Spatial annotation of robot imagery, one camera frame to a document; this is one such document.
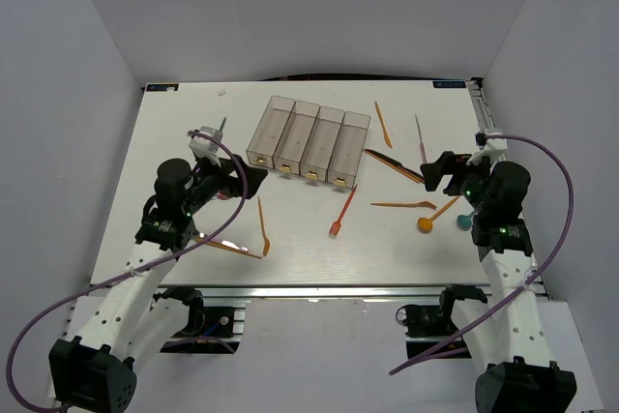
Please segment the orange plastic knife top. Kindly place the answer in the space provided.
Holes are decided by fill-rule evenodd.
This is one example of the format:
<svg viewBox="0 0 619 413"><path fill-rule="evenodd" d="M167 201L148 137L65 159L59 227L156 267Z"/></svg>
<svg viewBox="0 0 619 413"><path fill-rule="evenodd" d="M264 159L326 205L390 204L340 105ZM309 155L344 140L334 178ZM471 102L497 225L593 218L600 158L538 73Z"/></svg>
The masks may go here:
<svg viewBox="0 0 619 413"><path fill-rule="evenodd" d="M393 143L392 143L392 140L390 138L390 135L389 135L389 132L388 132L388 129L387 129L387 126L385 124L384 117L383 117L383 113L382 113L382 110L381 110L381 107L380 107L380 104L378 103L378 101L374 101L374 107L375 107L375 111L376 111L376 114L377 114L377 118L378 118L381 130L383 132L384 142L385 142L385 144L386 144L386 146L388 148L393 149Z"/></svg>

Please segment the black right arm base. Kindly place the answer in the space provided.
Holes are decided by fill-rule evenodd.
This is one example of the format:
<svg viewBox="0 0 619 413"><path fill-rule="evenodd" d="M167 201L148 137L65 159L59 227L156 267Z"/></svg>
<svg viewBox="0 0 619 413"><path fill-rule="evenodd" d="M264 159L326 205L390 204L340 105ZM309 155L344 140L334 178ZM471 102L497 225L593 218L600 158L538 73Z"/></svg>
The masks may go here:
<svg viewBox="0 0 619 413"><path fill-rule="evenodd" d="M397 323L406 328L406 352L413 358L457 331L451 319L457 301L473 300L484 304L487 296L473 285L450 284L440 294L436 305L409 304L396 311Z"/></svg>

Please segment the teal plastic spoon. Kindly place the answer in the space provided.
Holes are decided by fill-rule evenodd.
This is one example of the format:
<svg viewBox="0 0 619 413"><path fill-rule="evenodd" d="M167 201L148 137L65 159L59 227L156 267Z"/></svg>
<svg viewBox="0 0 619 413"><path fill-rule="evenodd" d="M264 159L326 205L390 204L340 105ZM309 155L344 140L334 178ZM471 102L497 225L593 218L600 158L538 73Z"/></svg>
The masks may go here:
<svg viewBox="0 0 619 413"><path fill-rule="evenodd" d="M461 230L469 230L472 227L473 218L476 212L472 211L467 215L457 216L457 227Z"/></svg>

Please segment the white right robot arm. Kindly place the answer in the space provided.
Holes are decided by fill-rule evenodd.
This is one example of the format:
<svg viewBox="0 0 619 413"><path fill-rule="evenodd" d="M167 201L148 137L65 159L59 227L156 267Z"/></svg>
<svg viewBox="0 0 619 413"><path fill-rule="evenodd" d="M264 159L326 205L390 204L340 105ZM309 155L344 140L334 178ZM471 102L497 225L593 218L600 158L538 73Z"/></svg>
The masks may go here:
<svg viewBox="0 0 619 413"><path fill-rule="evenodd" d="M480 412L565 412L577 391L575 375L563 370L550 349L535 291L533 247L521 218L531 182L514 162L488 156L443 153L421 171L427 191L443 177L444 193L461 195L473 207L472 242L478 250L491 297L458 289L436 311L438 326L461 333L479 372L475 403Z"/></svg>

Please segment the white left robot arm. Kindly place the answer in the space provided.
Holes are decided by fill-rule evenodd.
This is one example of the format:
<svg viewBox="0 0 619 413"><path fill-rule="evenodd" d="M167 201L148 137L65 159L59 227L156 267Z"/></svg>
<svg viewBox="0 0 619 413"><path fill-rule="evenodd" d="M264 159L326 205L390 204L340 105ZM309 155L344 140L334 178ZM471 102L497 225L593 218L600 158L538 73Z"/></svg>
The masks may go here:
<svg viewBox="0 0 619 413"><path fill-rule="evenodd" d="M144 205L132 255L91 319L70 340L57 340L48 360L56 399L90 412L123 412L137 372L175 336L205 331L203 299L189 286L158 290L179 254L199 235L193 216L218 193L253 197L268 172L238 156L212 162L160 164Z"/></svg>

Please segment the pink handled metal knife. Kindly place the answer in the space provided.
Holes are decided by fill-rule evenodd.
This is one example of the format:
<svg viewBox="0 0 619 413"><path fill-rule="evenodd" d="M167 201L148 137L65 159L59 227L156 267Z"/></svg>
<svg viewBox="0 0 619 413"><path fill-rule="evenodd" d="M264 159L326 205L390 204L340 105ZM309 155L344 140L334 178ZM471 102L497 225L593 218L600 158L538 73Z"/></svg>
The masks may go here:
<svg viewBox="0 0 619 413"><path fill-rule="evenodd" d="M416 123L416 128L417 128L422 163L427 163L427 153L426 153L426 148L424 144L423 133L422 133L421 124L420 124L417 114L415 114L415 123Z"/></svg>

